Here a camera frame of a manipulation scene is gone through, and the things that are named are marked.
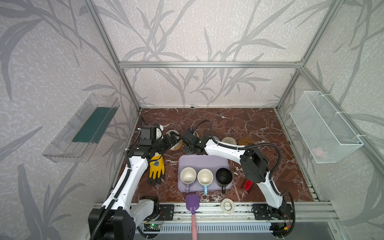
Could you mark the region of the woven straw coaster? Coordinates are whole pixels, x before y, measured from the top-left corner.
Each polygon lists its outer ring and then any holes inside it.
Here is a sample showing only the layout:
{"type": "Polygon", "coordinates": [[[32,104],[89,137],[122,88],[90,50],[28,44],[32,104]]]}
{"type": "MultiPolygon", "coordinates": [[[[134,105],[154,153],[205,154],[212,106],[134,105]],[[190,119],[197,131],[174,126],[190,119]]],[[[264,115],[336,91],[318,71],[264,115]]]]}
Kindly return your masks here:
{"type": "Polygon", "coordinates": [[[177,150],[179,150],[182,146],[183,146],[183,143],[182,143],[182,142],[179,142],[179,143],[177,143],[176,145],[172,146],[172,147],[170,148],[170,150],[171,150],[171,151],[177,151],[177,150]]]}

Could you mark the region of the white speckled mug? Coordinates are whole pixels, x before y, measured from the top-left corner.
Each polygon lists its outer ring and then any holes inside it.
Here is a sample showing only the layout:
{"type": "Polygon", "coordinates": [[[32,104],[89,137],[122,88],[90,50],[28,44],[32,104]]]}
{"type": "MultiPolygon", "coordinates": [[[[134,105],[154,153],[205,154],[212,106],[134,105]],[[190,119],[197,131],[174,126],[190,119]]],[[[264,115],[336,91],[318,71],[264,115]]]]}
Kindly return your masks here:
{"type": "Polygon", "coordinates": [[[166,135],[167,135],[168,137],[170,137],[170,139],[171,139],[171,143],[173,143],[174,145],[176,145],[176,144],[179,143],[179,142],[182,142],[182,141],[181,141],[180,134],[179,134],[179,132],[176,131],[176,130],[169,130],[169,131],[166,132],[166,135]]]}

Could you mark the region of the white mug purple handle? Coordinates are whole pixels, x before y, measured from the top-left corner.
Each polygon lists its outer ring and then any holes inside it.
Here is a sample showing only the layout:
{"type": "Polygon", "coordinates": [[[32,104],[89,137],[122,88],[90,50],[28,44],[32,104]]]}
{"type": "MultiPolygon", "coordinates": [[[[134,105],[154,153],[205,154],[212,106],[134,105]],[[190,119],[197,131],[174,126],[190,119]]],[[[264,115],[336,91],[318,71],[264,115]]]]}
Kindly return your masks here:
{"type": "Polygon", "coordinates": [[[196,177],[197,177],[197,173],[191,167],[184,168],[181,171],[180,178],[181,178],[181,181],[186,185],[186,193],[190,192],[190,186],[194,183],[194,181],[196,180],[196,177]]]}

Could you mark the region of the white mug blue handle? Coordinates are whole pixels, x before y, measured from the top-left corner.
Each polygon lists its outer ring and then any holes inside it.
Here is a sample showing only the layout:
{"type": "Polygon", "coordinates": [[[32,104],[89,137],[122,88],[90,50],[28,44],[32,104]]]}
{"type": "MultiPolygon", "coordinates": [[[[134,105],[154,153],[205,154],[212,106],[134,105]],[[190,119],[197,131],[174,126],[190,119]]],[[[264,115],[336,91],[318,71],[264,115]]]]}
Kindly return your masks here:
{"type": "Polygon", "coordinates": [[[205,195],[208,194],[208,187],[214,180],[214,175],[209,169],[202,169],[197,175],[199,184],[203,187],[205,195]]]}

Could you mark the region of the white patterned woven coaster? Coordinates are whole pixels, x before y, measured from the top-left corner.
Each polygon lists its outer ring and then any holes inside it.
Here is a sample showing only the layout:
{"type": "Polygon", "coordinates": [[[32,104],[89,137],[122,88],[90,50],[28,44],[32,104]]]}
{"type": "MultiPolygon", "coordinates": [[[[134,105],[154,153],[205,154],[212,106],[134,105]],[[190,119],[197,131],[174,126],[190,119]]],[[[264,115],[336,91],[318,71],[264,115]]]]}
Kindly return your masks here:
{"type": "Polygon", "coordinates": [[[237,145],[237,141],[232,137],[225,137],[222,139],[222,143],[230,144],[230,145],[237,145]]]}

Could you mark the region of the black mug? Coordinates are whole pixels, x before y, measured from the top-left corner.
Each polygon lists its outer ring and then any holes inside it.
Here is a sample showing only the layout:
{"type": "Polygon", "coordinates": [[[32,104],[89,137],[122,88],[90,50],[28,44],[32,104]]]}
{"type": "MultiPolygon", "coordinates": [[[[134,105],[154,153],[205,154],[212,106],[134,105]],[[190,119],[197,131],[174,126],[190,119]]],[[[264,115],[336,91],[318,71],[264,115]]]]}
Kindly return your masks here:
{"type": "Polygon", "coordinates": [[[226,193],[226,187],[232,182],[233,176],[229,169],[220,168],[216,172],[216,181],[221,188],[222,194],[226,193]]]}

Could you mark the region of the amber round coaster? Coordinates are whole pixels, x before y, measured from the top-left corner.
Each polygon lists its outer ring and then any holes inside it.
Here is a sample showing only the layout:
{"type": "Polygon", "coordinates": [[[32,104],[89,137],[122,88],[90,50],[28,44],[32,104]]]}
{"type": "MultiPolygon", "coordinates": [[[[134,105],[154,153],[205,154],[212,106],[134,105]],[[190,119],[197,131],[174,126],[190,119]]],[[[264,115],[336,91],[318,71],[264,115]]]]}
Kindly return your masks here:
{"type": "Polygon", "coordinates": [[[253,145],[255,142],[250,139],[250,138],[240,138],[239,141],[239,146],[249,146],[249,145],[253,145]]]}

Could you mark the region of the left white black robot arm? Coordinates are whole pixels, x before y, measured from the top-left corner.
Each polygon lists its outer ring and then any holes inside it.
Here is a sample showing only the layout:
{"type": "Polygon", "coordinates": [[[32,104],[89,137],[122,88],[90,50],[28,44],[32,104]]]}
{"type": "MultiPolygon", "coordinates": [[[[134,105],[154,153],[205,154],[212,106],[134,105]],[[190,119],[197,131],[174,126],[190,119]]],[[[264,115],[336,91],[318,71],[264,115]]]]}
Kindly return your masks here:
{"type": "Polygon", "coordinates": [[[152,158],[166,153],[181,139],[175,132],[164,134],[163,129],[161,125],[141,127],[138,143],[125,151],[127,164],[115,188],[102,207],[89,214],[92,240],[132,240],[142,221],[159,211],[154,198],[140,200],[134,207],[131,203],[152,158]]]}

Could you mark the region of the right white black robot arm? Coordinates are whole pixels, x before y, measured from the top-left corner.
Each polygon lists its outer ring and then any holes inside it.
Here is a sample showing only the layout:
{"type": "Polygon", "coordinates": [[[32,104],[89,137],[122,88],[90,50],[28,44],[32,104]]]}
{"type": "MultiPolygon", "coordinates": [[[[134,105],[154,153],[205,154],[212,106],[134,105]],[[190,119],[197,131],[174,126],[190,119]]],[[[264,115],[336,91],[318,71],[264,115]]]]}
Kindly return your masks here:
{"type": "Polygon", "coordinates": [[[271,217],[277,219],[286,214],[287,200],[284,195],[288,191],[282,194],[273,180],[273,173],[282,161],[282,152],[276,145],[270,143],[248,146],[231,145],[216,141],[211,137],[198,138],[191,131],[187,131],[181,140],[191,152],[197,155],[218,156],[240,164],[247,180],[257,184],[263,193],[271,217]],[[269,168],[269,161],[259,147],[272,147],[277,151],[278,161],[272,169],[269,168]]]}

